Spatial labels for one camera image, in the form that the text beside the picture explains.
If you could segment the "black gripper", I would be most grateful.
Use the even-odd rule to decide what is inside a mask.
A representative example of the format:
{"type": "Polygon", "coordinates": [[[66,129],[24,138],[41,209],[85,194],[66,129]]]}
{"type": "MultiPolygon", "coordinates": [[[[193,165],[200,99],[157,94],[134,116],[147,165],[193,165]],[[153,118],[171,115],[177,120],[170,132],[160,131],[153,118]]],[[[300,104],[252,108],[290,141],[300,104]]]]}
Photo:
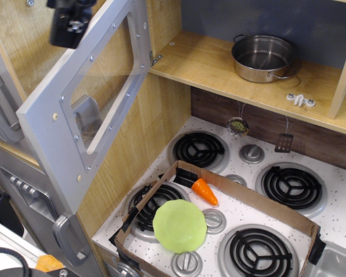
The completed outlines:
{"type": "Polygon", "coordinates": [[[47,7],[55,9],[50,43],[76,49],[88,28],[91,8],[96,3],[97,0],[47,0],[47,7]]]}

